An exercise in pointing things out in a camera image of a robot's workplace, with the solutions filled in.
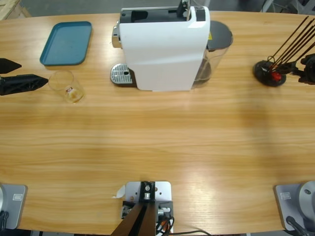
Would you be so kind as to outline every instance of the red object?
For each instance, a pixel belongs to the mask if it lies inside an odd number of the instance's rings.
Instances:
[[[281,80],[281,74],[278,72],[271,72],[272,79],[274,81],[280,81]]]

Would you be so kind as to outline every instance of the plastic tray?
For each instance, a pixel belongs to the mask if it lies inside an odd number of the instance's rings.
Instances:
[[[84,61],[92,32],[87,21],[56,24],[40,56],[43,65],[77,65]]]

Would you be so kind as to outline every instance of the metal mounting plate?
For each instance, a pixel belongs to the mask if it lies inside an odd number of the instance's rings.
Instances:
[[[15,229],[20,224],[27,187],[14,184],[2,184],[1,186],[4,196],[2,210],[9,213],[6,228]]]
[[[305,228],[303,217],[298,208],[300,186],[300,184],[286,184],[275,187],[282,225],[289,231],[293,231],[294,228],[286,222],[288,216],[292,216],[299,225]]]
[[[157,202],[170,202],[172,201],[171,183],[167,181],[156,181],[156,201]],[[141,182],[128,182],[126,184],[126,201],[135,202],[139,201]]]

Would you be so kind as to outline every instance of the white paper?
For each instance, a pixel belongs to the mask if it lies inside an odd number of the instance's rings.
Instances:
[[[125,195],[126,187],[123,185],[112,198],[122,198]]]

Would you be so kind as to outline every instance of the table surface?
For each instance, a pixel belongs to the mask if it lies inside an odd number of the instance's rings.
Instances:
[[[111,44],[118,14],[0,22],[0,56],[23,65],[8,75],[49,78],[71,70],[86,91],[78,104],[46,85],[0,98],[0,182],[29,190],[20,228],[110,234],[117,190],[129,181],[172,184],[176,231],[213,234],[282,229],[273,187],[315,179],[315,88],[289,76],[261,85],[252,66],[273,54],[301,15],[212,12],[234,42],[209,83],[184,92],[119,88],[109,79],[123,51]],[[45,67],[54,24],[90,21],[85,61]]]

